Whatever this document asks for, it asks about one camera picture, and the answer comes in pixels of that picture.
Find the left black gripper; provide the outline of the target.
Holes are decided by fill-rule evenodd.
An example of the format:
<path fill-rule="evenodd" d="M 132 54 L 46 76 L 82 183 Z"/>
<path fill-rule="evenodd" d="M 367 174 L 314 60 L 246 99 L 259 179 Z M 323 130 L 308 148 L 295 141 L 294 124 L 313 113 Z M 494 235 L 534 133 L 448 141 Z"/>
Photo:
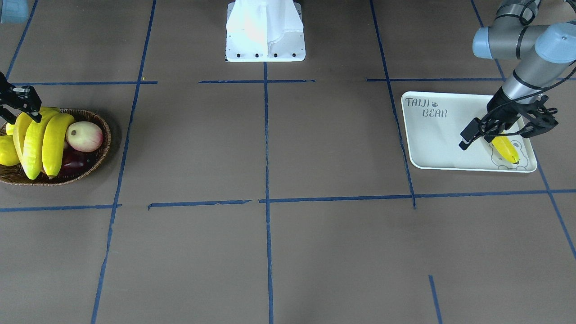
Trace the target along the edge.
<path fill-rule="evenodd" d="M 520 135 L 523 138 L 531 138 L 547 133 L 559 122 L 555 118 L 558 112 L 556 108 L 546 108 L 545 103 L 549 99 L 542 95 L 545 90 L 534 94 L 525 95 L 517 99 L 510 99 L 503 90 L 498 90 L 487 105 L 487 114 L 480 118 L 474 118 L 460 133 L 461 141 L 459 148 L 467 150 L 469 146 L 479 138 L 509 137 Z M 520 117 L 527 119 L 525 126 L 519 131 L 506 133 Z"/>

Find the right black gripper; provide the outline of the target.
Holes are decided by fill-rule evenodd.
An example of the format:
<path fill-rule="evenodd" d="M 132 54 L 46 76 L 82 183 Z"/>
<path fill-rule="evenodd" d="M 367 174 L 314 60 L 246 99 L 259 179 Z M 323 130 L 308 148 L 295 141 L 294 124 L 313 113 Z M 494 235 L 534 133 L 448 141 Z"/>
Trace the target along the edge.
<path fill-rule="evenodd" d="M 8 124 L 14 125 L 17 117 L 5 108 L 8 105 L 26 113 L 36 123 L 41 123 L 41 99 L 36 92 L 30 92 L 30 86 L 16 87 L 10 84 L 6 76 L 0 72 L 0 117 Z"/>

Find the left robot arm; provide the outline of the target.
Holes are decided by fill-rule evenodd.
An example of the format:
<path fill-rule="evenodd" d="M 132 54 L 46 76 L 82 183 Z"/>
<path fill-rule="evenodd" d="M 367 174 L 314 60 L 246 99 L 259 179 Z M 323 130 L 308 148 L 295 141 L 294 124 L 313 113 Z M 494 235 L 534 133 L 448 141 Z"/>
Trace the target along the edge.
<path fill-rule="evenodd" d="M 559 86 L 560 75 L 576 59 L 575 21 L 532 25 L 539 0 L 504 0 L 489 27 L 474 36 L 472 49 L 479 58 L 517 59 L 512 71 L 487 104 L 487 113 L 474 118 L 461 132 L 459 147 L 466 150 L 479 138 L 492 142 L 507 137 L 520 119 L 527 124 L 516 132 L 523 138 L 542 135 L 558 121 L 555 108 L 546 108 L 545 92 Z"/>

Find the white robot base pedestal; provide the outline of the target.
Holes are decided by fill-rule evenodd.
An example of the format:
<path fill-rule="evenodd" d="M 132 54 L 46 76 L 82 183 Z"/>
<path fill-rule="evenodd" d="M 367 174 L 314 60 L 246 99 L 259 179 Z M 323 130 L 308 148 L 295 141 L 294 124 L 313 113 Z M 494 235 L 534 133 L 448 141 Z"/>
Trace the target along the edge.
<path fill-rule="evenodd" d="M 301 5 L 293 0 L 235 0 L 228 4 L 228 62 L 300 62 L 306 58 Z"/>

